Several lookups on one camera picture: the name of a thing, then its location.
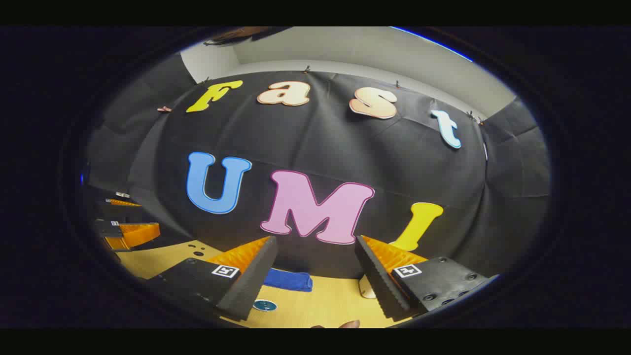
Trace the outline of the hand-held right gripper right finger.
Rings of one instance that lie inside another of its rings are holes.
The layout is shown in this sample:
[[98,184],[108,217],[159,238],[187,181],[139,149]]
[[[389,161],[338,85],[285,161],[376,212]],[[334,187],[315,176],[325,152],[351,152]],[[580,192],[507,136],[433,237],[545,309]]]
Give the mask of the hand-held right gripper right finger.
[[355,254],[386,318],[406,320],[455,305],[498,279],[448,257],[426,260],[367,236]]

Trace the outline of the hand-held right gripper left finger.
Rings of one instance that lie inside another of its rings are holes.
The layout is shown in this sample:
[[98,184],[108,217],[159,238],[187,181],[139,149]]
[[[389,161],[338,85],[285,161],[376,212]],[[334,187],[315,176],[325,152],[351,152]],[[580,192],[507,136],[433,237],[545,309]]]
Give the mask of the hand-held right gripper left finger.
[[196,316],[244,321],[277,254],[277,238],[267,236],[209,260],[187,258],[148,279],[147,286]]

